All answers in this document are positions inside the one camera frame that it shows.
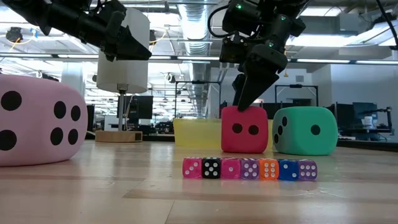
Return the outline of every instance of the yellow container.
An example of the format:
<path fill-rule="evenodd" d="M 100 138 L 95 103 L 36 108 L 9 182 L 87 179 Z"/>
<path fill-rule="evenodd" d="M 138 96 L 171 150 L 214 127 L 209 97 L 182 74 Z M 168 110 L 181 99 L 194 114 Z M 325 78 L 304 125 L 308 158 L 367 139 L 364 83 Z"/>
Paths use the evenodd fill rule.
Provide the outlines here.
<path fill-rule="evenodd" d="M 183 119 L 173 121 L 175 145 L 221 150 L 220 119 Z"/>

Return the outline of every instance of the wooden tabletop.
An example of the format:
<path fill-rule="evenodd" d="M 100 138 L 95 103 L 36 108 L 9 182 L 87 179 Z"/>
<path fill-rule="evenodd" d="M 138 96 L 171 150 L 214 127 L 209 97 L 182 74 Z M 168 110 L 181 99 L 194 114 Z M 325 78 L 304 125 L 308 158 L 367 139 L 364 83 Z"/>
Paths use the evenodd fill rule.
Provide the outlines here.
<path fill-rule="evenodd" d="M 318 180 L 182 179 L 187 156 L 313 159 Z M 398 153 L 242 155 L 87 141 L 69 161 L 0 168 L 0 223 L 398 223 Z"/>

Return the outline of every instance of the orange die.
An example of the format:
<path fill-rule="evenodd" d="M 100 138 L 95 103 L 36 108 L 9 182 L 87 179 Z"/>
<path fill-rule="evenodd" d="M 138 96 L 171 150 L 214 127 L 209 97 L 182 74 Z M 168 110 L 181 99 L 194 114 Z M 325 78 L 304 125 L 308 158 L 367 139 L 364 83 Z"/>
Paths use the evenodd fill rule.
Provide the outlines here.
<path fill-rule="evenodd" d="M 276 180 L 279 177 L 279 164 L 276 159 L 259 159 L 260 179 Z"/>

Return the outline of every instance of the pink die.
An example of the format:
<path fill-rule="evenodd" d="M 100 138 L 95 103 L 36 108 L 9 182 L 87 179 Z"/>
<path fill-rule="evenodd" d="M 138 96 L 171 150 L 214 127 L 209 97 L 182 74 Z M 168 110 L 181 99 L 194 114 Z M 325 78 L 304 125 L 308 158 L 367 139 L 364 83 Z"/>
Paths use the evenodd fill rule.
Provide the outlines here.
<path fill-rule="evenodd" d="M 64 161 L 86 136 L 79 92 L 59 82 L 0 75 L 0 166 Z"/>
<path fill-rule="evenodd" d="M 250 106 L 243 112 L 237 106 L 222 110 L 221 148 L 224 152 L 262 153 L 268 143 L 267 112 Z"/>
<path fill-rule="evenodd" d="M 239 179 L 241 177 L 241 162 L 237 158 L 221 159 L 221 178 Z"/>
<path fill-rule="evenodd" d="M 201 158 L 184 158 L 182 162 L 182 175 L 185 178 L 201 178 Z"/>

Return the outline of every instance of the blue die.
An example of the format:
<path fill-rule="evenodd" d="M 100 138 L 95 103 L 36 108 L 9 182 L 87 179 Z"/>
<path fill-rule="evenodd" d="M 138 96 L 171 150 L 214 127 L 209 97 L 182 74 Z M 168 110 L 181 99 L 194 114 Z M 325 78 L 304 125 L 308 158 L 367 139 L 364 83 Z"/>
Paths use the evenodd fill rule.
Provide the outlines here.
<path fill-rule="evenodd" d="M 299 179 L 299 162 L 289 159 L 278 159 L 279 179 L 295 181 Z"/>

